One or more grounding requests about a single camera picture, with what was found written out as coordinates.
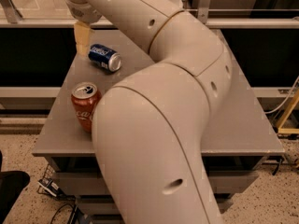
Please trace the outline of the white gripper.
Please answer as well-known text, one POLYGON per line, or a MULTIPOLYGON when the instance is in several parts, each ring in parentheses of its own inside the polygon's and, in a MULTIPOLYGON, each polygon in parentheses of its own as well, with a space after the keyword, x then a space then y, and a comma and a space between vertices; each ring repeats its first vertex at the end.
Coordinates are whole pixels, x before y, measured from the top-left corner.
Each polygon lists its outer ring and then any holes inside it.
POLYGON ((66 0, 66 4, 71 15, 78 20, 74 24, 77 53, 81 56, 87 56, 90 50, 93 29, 86 23, 98 22, 102 18, 102 14, 84 0, 66 0))

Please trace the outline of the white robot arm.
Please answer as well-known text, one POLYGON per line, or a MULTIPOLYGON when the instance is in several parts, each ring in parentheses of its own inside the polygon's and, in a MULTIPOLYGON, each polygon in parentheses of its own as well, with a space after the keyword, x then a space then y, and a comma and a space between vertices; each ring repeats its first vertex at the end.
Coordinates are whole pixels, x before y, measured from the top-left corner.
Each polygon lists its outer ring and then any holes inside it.
POLYGON ((93 147, 125 224, 223 224, 200 143, 232 80, 226 46, 169 0, 67 0, 86 23, 107 18, 154 61, 110 88, 93 147))

